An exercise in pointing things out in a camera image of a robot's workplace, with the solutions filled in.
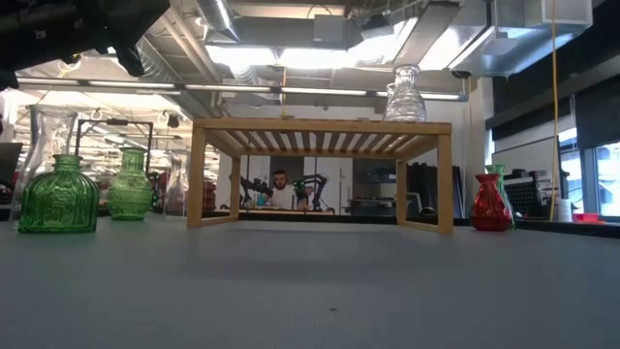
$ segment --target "yellow cable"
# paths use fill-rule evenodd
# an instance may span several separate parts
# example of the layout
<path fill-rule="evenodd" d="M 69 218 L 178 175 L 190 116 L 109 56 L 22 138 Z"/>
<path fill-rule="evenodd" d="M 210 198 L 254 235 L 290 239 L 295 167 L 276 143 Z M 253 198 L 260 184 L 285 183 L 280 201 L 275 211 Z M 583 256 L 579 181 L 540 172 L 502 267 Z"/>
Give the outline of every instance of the yellow cable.
<path fill-rule="evenodd" d="M 553 169 L 551 170 L 551 210 L 549 213 L 549 222 L 553 221 L 553 213 L 555 209 L 555 186 L 558 167 L 558 67 L 557 67 L 557 52 L 555 47 L 555 2 L 551 0 L 551 66 L 553 73 Z"/>

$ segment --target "green bottle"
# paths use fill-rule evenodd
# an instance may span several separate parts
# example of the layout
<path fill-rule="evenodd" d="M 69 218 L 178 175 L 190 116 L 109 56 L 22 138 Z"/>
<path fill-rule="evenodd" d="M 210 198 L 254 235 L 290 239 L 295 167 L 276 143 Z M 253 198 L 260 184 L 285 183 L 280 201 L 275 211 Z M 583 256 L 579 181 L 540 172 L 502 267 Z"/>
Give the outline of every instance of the green bottle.
<path fill-rule="evenodd" d="M 504 187 L 504 168 L 506 165 L 486 165 L 486 170 L 490 174 L 499 175 L 499 179 L 497 179 L 497 189 L 500 191 L 500 196 L 502 197 L 502 201 L 504 205 L 511 212 L 511 229 L 516 229 L 516 224 L 514 223 L 514 209 L 512 209 L 511 201 L 508 199 L 508 194 L 506 193 L 506 188 Z"/>
<path fill-rule="evenodd" d="M 76 155 L 54 155 L 54 171 L 39 174 L 23 191 L 20 233 L 93 233 L 99 188 L 79 172 Z"/>
<path fill-rule="evenodd" d="M 151 183 L 144 173 L 144 150 L 123 147 L 123 164 L 108 190 L 108 210 L 115 220 L 142 220 L 151 208 Z"/>

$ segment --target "glass vase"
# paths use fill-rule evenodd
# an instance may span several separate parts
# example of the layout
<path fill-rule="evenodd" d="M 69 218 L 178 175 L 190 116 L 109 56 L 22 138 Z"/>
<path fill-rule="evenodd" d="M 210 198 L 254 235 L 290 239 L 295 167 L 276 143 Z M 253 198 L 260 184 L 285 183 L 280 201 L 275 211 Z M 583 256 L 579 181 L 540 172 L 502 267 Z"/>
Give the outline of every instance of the glass vase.
<path fill-rule="evenodd" d="M 30 110 L 30 149 L 19 170 L 13 193 L 11 218 L 21 212 L 23 191 L 28 183 L 53 168 L 55 154 L 69 154 L 71 136 L 78 114 L 68 109 L 35 105 Z"/>
<path fill-rule="evenodd" d="M 114 220 L 142 220 L 151 207 L 153 193 L 144 173 L 144 150 L 123 147 L 121 169 L 108 190 L 108 210 Z"/>
<path fill-rule="evenodd" d="M 76 155 L 54 155 L 54 171 L 32 179 L 23 191 L 20 233 L 93 233 L 99 188 L 79 172 Z"/>
<path fill-rule="evenodd" d="M 173 150 L 170 154 L 170 176 L 166 185 L 164 216 L 187 218 L 187 191 L 190 187 L 190 152 Z"/>
<path fill-rule="evenodd" d="M 504 232 L 511 225 L 511 212 L 497 189 L 498 174 L 477 174 L 478 195 L 470 212 L 472 226 L 479 231 Z"/>
<path fill-rule="evenodd" d="M 504 187 L 504 168 L 506 167 L 506 165 L 496 164 L 486 165 L 485 167 L 490 174 L 499 175 L 499 178 L 497 179 L 497 189 L 499 190 L 500 196 L 504 201 L 504 205 L 511 212 L 511 229 L 514 230 L 516 229 L 516 225 L 514 224 L 514 209 L 512 209 L 511 201 L 509 200 L 508 193 L 506 192 L 506 188 Z"/>
<path fill-rule="evenodd" d="M 394 68 L 394 73 L 396 86 L 387 101 L 385 121 L 426 121 L 424 99 L 416 89 L 419 67 L 405 64 Z"/>

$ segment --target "glass carafe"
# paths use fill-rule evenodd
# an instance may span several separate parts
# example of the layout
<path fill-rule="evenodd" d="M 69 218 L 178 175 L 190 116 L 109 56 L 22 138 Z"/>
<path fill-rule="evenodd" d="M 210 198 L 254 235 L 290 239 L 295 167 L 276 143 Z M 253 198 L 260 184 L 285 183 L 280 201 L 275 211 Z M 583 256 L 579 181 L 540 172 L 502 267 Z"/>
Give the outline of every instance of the glass carafe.
<path fill-rule="evenodd" d="M 164 216 L 187 218 L 187 191 L 190 187 L 190 152 L 173 150 L 170 154 L 170 176 L 166 184 Z"/>
<path fill-rule="evenodd" d="M 396 86 L 387 101 L 385 121 L 426 121 L 424 99 L 416 89 L 419 67 L 405 64 L 394 68 Z"/>
<path fill-rule="evenodd" d="M 65 108 L 34 105 L 30 110 L 30 149 L 19 171 L 12 200 L 12 219 L 21 212 L 23 190 L 42 173 L 53 169 L 56 154 L 69 154 L 71 136 L 78 114 Z"/>

